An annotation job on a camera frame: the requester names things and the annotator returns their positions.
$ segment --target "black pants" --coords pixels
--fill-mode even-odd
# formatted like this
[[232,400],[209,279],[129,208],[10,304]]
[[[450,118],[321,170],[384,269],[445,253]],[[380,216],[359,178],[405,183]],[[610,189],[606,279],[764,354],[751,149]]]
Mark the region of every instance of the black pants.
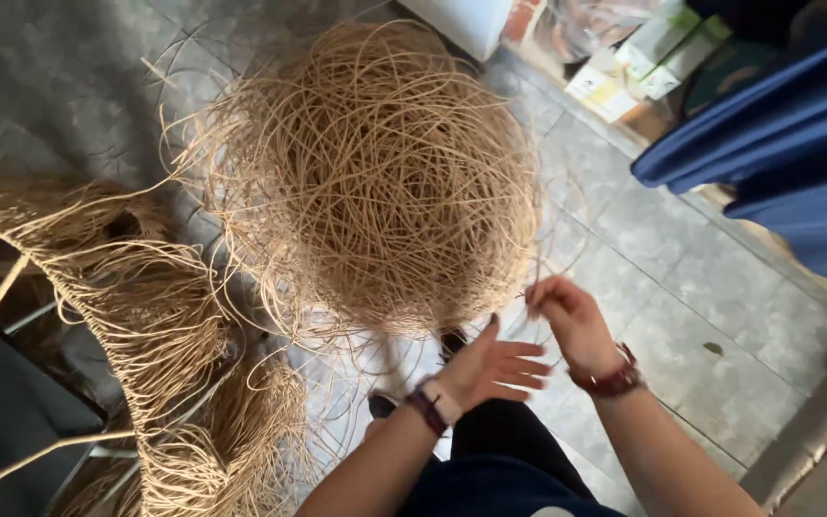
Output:
[[573,493],[595,500],[557,440],[521,402],[493,399],[465,413],[452,433],[452,459],[500,454],[531,464]]

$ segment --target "cardboard box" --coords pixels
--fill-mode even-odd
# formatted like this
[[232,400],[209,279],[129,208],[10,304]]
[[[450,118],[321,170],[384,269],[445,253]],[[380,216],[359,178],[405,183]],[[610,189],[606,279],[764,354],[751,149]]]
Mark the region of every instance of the cardboard box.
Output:
[[720,17],[707,18],[682,44],[669,53],[665,61],[643,78],[640,82],[643,91],[650,99],[662,99],[665,94],[691,76],[731,35],[732,30]]
[[624,70],[610,49],[594,53],[565,91],[609,124],[639,103],[628,92]]
[[617,50],[615,58],[631,77],[643,79],[700,22],[700,16],[690,7],[674,6],[640,26]]

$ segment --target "plastic bag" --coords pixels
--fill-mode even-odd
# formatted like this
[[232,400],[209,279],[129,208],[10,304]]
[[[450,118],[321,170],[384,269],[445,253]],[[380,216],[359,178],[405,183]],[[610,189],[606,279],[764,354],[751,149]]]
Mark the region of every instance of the plastic bag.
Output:
[[535,41],[563,63],[576,63],[625,39],[660,5],[659,0],[550,0]]

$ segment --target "white watch strap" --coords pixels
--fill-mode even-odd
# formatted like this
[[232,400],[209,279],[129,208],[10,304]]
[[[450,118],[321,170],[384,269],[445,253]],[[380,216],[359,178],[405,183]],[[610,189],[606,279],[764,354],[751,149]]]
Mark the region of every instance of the white watch strap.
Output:
[[461,410],[461,406],[458,405],[455,399],[452,398],[452,395],[448,394],[446,389],[437,380],[427,379],[420,386],[420,390],[423,391],[426,398],[433,403],[436,412],[439,413],[442,421],[445,422],[447,426],[454,426],[455,422],[461,418],[461,415],[464,413]]

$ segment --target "shoe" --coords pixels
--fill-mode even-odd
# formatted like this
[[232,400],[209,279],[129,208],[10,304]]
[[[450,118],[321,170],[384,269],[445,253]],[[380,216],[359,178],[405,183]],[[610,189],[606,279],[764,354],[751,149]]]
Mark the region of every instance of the shoe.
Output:
[[397,399],[383,391],[369,393],[369,413],[373,418],[387,418],[398,405],[401,403]]
[[439,340],[442,342],[442,352],[439,355],[446,364],[468,344],[468,336],[460,326],[443,329],[439,334]]

